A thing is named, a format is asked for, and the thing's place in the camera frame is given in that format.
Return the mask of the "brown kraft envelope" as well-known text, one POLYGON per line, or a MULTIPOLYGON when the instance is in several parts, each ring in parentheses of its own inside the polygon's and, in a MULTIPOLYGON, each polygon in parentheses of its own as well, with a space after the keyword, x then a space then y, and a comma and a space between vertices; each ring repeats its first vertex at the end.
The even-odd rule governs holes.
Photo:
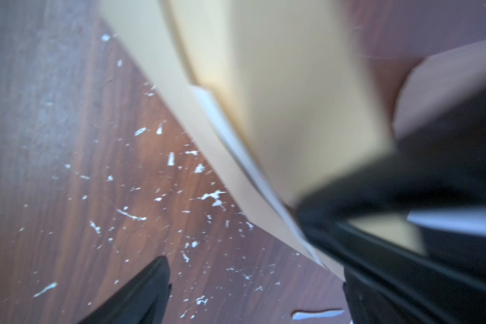
POLYGON ((314 261, 214 131, 212 92, 293 215, 390 153, 391 128, 338 1, 102 1, 101 16, 247 219, 314 261))

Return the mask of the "cream letter paper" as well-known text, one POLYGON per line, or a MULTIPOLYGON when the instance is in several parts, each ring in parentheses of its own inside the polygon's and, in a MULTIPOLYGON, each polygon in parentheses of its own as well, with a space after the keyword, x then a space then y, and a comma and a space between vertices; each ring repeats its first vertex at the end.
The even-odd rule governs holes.
POLYGON ((313 258, 320 266, 324 266, 321 259, 315 252, 314 248, 306 241, 305 235, 294 221, 293 216, 287 210, 283 202, 275 194, 274 189, 268 182, 267 178, 261 171, 260 167, 254 161, 252 155, 247 149, 244 142, 239 138, 228 117, 225 115, 223 109, 218 104, 217 99, 211 91, 204 89, 201 86, 193 86, 193 93, 202 105, 209 121, 228 149, 233 158, 237 161, 239 166, 243 169, 246 177, 251 181, 252 185, 259 192, 260 196, 264 198, 267 204, 275 211, 275 213, 284 221, 287 228, 293 233, 294 237, 301 243, 302 247, 308 252, 309 256, 313 258))

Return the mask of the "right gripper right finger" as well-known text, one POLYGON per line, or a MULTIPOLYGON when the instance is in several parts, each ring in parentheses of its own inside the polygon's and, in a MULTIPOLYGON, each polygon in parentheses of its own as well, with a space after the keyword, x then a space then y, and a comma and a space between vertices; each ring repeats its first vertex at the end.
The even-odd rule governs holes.
POLYGON ((354 323, 486 323, 486 85, 295 214, 354 323))

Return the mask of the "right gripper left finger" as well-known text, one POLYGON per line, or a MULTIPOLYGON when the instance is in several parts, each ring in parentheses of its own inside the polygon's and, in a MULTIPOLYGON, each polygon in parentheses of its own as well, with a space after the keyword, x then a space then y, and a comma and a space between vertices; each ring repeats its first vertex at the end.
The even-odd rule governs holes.
POLYGON ((90 315, 85 323, 161 323, 170 299, 170 266, 158 256, 90 315))

